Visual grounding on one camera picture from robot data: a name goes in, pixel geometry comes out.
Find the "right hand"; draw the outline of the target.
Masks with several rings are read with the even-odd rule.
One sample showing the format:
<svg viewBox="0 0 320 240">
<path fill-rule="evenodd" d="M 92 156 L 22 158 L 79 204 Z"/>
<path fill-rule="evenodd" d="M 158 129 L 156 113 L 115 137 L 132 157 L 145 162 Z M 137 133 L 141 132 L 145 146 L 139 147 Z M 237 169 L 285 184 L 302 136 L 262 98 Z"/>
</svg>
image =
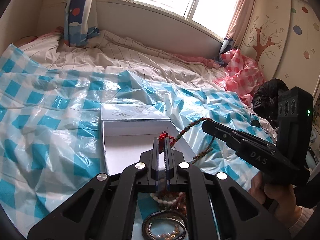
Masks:
<svg viewBox="0 0 320 240">
<path fill-rule="evenodd" d="M 293 186 L 263 185 L 263 174 L 258 172 L 251 180 L 249 194 L 260 204 L 264 204 L 266 197 L 275 200 L 278 206 L 274 216 L 288 229 L 300 218 L 302 210 L 296 205 L 296 197 Z"/>
</svg>

